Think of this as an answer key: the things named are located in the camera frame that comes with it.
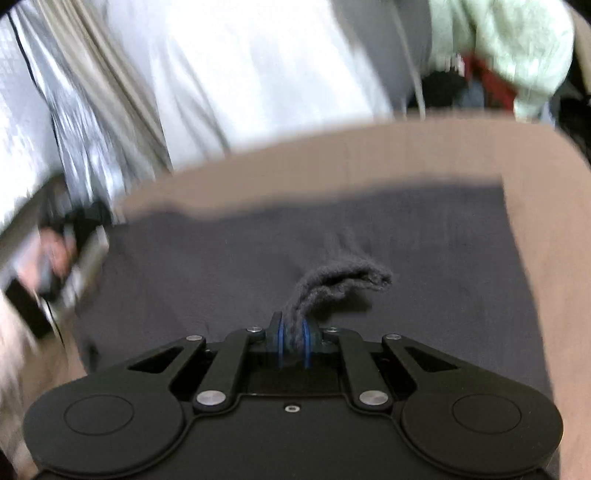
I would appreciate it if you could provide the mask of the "person's left hand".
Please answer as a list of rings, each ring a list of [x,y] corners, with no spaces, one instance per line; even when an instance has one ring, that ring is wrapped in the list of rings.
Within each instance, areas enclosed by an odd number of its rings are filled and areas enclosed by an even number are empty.
[[[34,230],[1,270],[1,294],[35,337],[51,330],[48,305],[55,301],[77,258],[73,228]]]

